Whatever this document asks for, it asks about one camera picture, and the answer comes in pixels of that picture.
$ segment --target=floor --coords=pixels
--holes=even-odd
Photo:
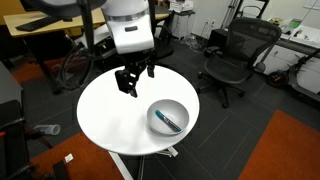
[[[208,83],[197,78],[206,58],[185,44],[172,42],[172,46],[175,53],[162,62],[182,72],[195,87]],[[82,89],[54,95],[45,79],[26,82],[22,87],[25,115],[31,126],[61,125],[58,136],[47,137],[53,145],[81,131],[76,107]],[[243,87],[247,89],[244,98],[230,91],[228,109],[222,108],[221,94],[214,89],[201,93],[196,126],[174,146],[178,156],[146,156],[144,179],[237,179],[276,109],[320,130],[319,109],[299,101],[288,91],[270,87],[262,75],[254,74]],[[37,141],[29,141],[28,146],[31,157],[46,150]],[[136,178],[140,157],[120,155],[120,158]]]

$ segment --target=white cabinet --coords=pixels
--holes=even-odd
[[[179,39],[190,35],[193,28],[195,14],[191,13],[176,13],[174,14],[173,20],[170,23],[170,30],[174,37]]]
[[[257,58],[256,63],[260,62],[263,56],[264,53]],[[297,63],[303,56],[305,56],[305,54],[280,46],[274,46],[264,60],[264,64],[266,65],[264,74],[268,75],[278,70],[286,71],[289,68],[288,65]],[[307,61],[298,73],[297,80],[298,84],[303,88],[318,93],[320,91],[320,59],[312,58]]]

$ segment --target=chair base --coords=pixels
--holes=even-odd
[[[228,97],[228,93],[227,93],[227,89],[226,89],[227,87],[239,91],[239,92],[240,92],[240,93],[238,94],[239,97],[244,97],[244,95],[245,95],[245,93],[246,93],[245,90],[243,90],[243,89],[241,89],[241,88],[239,88],[239,87],[232,86],[232,85],[229,85],[229,84],[225,84],[225,83],[223,83],[223,82],[220,82],[220,81],[212,78],[212,77],[211,77],[209,74],[207,74],[207,73],[199,72],[199,74],[198,74],[198,79],[202,79],[203,77],[207,77],[207,78],[215,81],[215,82],[216,82],[216,85],[218,85],[217,90],[220,90],[220,89],[222,90],[222,93],[223,93],[223,96],[224,96],[224,102],[222,102],[222,107],[223,107],[223,108],[228,108],[228,107],[230,106],[230,101],[229,101],[229,97]],[[198,87],[198,88],[196,88],[196,92],[197,92],[198,94],[200,94],[201,91],[203,91],[203,90],[211,87],[212,85],[213,85],[213,84],[206,85],[206,86],[202,86],[202,87]]]

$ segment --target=office chair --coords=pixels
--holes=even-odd
[[[154,37],[154,45],[156,50],[155,58],[157,60],[157,65],[167,67],[167,65],[164,65],[161,62],[158,62],[158,60],[171,56],[173,54],[174,49],[170,46],[172,32],[166,26],[157,25],[158,22],[155,19],[155,1],[154,0],[148,0],[148,1],[149,1],[152,34],[155,34],[156,28],[161,28],[161,30],[165,32],[165,33],[161,33],[161,34],[164,34],[163,37],[161,38]]]
[[[279,27],[253,18],[237,18],[230,23],[227,40],[223,52],[217,47],[207,48],[206,54],[214,54],[204,64],[206,73],[199,72],[198,78],[203,76],[212,79],[221,89],[225,102],[223,107],[230,105],[226,87],[238,90],[243,97],[245,91],[236,87],[251,77],[253,64],[257,57],[268,47],[275,44],[281,36]],[[197,92],[208,86],[197,88]]]

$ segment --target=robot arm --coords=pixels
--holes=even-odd
[[[93,62],[94,58],[91,10],[102,6],[106,24],[114,40],[116,50],[125,64],[124,70],[119,70],[115,73],[119,90],[137,97],[135,86],[140,74],[147,66],[148,75],[150,77],[154,76],[154,42],[148,1],[27,0],[27,2],[50,16],[62,19],[72,18],[81,14],[90,62]]]

